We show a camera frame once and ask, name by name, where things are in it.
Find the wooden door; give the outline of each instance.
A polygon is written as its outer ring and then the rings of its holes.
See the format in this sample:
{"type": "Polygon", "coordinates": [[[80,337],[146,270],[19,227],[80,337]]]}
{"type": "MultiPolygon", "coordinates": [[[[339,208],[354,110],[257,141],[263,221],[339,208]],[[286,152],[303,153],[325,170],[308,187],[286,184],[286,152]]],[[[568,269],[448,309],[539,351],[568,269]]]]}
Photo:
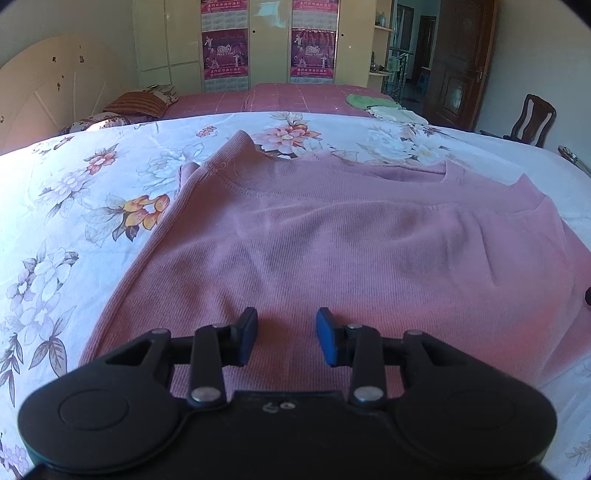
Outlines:
{"type": "Polygon", "coordinates": [[[418,27],[417,52],[414,60],[413,79],[415,85],[421,75],[423,67],[428,68],[431,63],[431,52],[433,51],[433,41],[435,40],[435,23],[437,17],[427,17],[421,15],[421,21],[418,27]]]}
{"type": "Polygon", "coordinates": [[[423,116],[471,131],[480,110],[498,0],[441,0],[439,31],[423,116]]]}

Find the floral bedsheet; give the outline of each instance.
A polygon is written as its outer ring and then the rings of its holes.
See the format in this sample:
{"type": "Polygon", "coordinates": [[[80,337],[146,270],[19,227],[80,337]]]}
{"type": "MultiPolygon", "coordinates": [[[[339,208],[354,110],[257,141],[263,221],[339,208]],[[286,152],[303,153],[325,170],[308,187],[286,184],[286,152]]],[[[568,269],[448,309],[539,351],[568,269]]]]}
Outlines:
{"type": "MultiPolygon", "coordinates": [[[[205,162],[239,129],[286,161],[314,151],[373,164],[452,160],[506,183],[528,173],[591,246],[591,180],[576,167],[537,148],[431,126],[232,113],[81,132],[9,153],[0,157],[0,479],[32,467],[19,406],[77,366],[103,306],[174,201],[177,169],[205,162]]],[[[544,387],[560,414],[545,464],[561,479],[591,474],[589,387],[591,358],[544,387]]]]}

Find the wooden chair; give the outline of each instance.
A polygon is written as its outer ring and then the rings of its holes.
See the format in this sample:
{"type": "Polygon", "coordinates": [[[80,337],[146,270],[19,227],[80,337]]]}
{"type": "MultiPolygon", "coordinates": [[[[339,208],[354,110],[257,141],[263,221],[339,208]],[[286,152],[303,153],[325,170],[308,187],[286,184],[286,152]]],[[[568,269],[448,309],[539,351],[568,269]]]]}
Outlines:
{"type": "MultiPolygon", "coordinates": [[[[505,140],[512,140],[513,142],[531,145],[531,143],[535,140],[536,136],[538,135],[538,131],[540,131],[540,128],[542,127],[542,125],[544,125],[544,128],[542,129],[540,136],[538,137],[538,141],[535,144],[536,147],[544,148],[546,137],[548,136],[548,132],[550,132],[550,129],[554,125],[554,121],[556,121],[556,109],[548,102],[546,102],[546,100],[543,100],[536,95],[530,94],[525,98],[525,102],[523,104],[523,111],[521,112],[519,120],[517,120],[517,123],[511,131],[511,135],[505,135],[503,138],[505,140]],[[529,123],[524,128],[523,133],[521,134],[521,138],[519,138],[519,132],[521,128],[524,126],[525,120],[527,119],[527,113],[530,107],[530,102],[534,104],[531,110],[531,118],[529,123]],[[548,116],[550,116],[550,119],[544,125],[544,122],[548,119],[548,116]]],[[[486,135],[487,137],[501,138],[485,130],[481,130],[480,134],[486,135]]]]}

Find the ribbed knit fabric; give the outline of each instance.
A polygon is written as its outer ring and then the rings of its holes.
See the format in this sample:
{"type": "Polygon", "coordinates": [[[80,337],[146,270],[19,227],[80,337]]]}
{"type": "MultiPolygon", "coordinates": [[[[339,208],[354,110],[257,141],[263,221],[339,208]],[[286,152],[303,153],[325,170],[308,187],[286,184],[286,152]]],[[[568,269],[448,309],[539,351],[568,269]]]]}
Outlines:
{"type": "MultiPolygon", "coordinates": [[[[320,307],[399,338],[421,329],[530,384],[591,353],[591,254],[523,177],[507,187],[430,168],[277,160],[237,133],[188,166],[175,203],[117,287],[82,363],[157,327],[173,336],[258,309],[228,390],[348,385],[325,366],[320,307]]],[[[388,369],[390,395],[401,392],[388,369]]],[[[185,395],[187,369],[173,392],[185,395]]]]}

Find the wooden headboard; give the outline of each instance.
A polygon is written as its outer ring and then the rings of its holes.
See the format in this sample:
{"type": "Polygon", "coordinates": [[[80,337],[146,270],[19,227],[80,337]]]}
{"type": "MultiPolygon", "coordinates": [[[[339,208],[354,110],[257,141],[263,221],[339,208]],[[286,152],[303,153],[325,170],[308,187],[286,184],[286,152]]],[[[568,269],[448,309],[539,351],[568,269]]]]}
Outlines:
{"type": "Polygon", "coordinates": [[[115,54],[93,38],[40,41],[0,70],[0,154],[57,135],[134,86],[115,54]]]}

